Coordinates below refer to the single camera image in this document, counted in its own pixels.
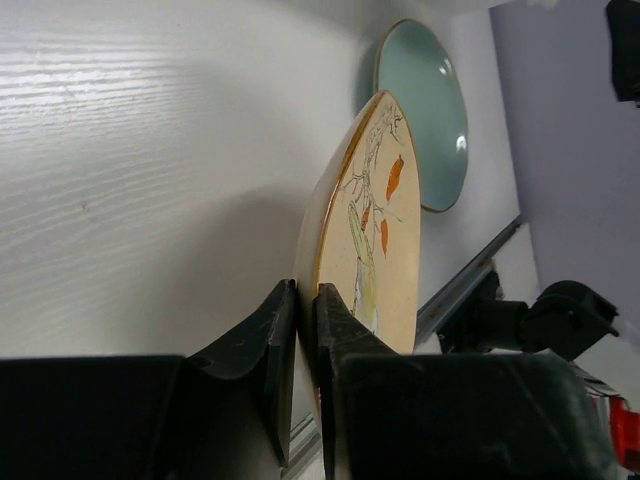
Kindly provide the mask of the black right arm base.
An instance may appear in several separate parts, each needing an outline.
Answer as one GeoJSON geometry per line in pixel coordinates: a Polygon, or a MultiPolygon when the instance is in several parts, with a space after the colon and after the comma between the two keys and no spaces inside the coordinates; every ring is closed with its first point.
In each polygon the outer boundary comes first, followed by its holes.
{"type": "Polygon", "coordinates": [[[436,330],[443,353],[550,350],[571,362],[605,336],[620,335],[617,308],[582,283],[556,282],[532,306],[500,299],[499,288],[498,274],[490,273],[446,317],[436,330]]]}

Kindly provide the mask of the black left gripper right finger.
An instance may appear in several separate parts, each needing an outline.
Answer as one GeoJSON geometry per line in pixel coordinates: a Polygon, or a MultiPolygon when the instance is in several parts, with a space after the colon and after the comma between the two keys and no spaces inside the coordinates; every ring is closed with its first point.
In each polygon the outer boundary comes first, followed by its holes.
{"type": "Polygon", "coordinates": [[[400,355],[323,284],[317,326],[330,479],[613,479],[594,404],[542,355],[400,355]]]}

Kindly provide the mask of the light green round plate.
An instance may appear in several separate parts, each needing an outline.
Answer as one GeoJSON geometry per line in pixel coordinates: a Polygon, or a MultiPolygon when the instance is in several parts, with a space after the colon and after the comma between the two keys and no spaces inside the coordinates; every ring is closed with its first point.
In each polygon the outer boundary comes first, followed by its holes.
{"type": "Polygon", "coordinates": [[[451,56],[425,24],[403,19],[381,41],[374,89],[398,101],[411,130],[421,206],[450,209],[460,197],[469,160],[469,122],[451,56]]]}

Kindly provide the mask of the beige bird painted plate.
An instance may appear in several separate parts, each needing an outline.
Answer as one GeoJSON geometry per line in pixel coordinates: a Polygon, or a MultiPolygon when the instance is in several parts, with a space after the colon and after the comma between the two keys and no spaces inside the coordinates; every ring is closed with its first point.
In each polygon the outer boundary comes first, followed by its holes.
{"type": "Polygon", "coordinates": [[[336,287],[347,310],[393,351],[414,349],[419,283],[419,172],[408,120],[388,91],[361,109],[306,208],[294,279],[298,327],[313,414],[320,413],[316,321],[322,284],[336,287]]]}

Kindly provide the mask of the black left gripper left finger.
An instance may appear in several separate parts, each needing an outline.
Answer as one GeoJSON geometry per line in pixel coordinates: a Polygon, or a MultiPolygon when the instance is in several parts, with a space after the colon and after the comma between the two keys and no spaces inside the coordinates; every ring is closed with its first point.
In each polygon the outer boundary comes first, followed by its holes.
{"type": "Polygon", "coordinates": [[[5,479],[276,479],[289,461],[296,287],[191,356],[5,359],[5,479]]]}

